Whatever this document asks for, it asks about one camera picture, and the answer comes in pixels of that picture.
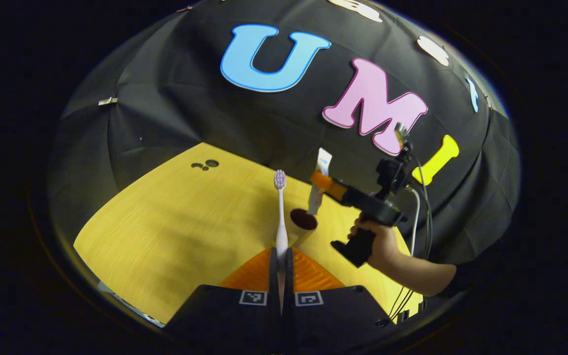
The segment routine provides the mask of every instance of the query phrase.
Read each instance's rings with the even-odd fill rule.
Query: orange part
[[[270,260],[271,248],[259,252],[223,280],[221,287],[268,292]]]
[[[323,175],[319,171],[314,171],[313,175],[311,175],[311,182],[338,201],[343,199],[343,194],[348,190],[347,187]]]
[[[325,176],[316,170],[313,171],[313,175],[311,175],[311,182],[324,191],[328,191],[330,186],[333,184],[333,181],[329,176]]]
[[[259,252],[223,280],[220,283],[221,287],[268,292],[270,260],[271,248]],[[297,248],[293,248],[293,269],[295,270],[294,292],[345,287],[341,281],[319,265],[317,261]]]
[[[297,248],[293,248],[293,267],[295,270],[294,292],[311,292],[345,287],[341,281],[319,265],[317,261],[314,261]]]

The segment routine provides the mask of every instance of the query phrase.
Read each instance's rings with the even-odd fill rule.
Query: toothbrush bristles
[[[274,181],[276,187],[284,187],[284,185],[286,185],[286,174],[284,174],[284,171],[282,170],[275,171]]]

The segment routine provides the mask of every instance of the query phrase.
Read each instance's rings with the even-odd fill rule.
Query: person's hand
[[[376,238],[374,238],[374,243],[372,244],[372,254],[367,259],[367,263],[370,267],[377,270],[384,270],[400,253],[396,241],[396,232],[394,232],[392,227],[385,227],[371,220],[361,222],[362,216],[363,213],[361,212],[354,221],[354,226],[350,228],[348,239],[355,236],[359,229],[367,229],[376,233]]]

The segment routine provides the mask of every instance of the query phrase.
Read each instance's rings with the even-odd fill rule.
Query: metal clip
[[[106,104],[114,104],[117,103],[117,97],[109,97],[106,100],[98,101],[98,106],[106,105]]]

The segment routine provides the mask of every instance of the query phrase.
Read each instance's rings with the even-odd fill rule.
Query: table surface
[[[210,159],[219,166],[206,171],[192,167]],[[275,246],[279,213],[274,173],[198,144],[107,202],[83,227],[74,248],[116,294],[167,323],[198,285],[219,285],[247,260]],[[284,214],[290,245],[296,235],[289,213],[307,209],[310,190],[307,182],[287,177]],[[329,244],[347,240],[359,212],[324,197],[317,229],[295,246],[345,285],[365,286],[389,312],[401,286],[367,264],[354,267]],[[397,233],[400,251],[408,254]],[[414,293],[404,309],[413,315],[421,301],[422,295]]]

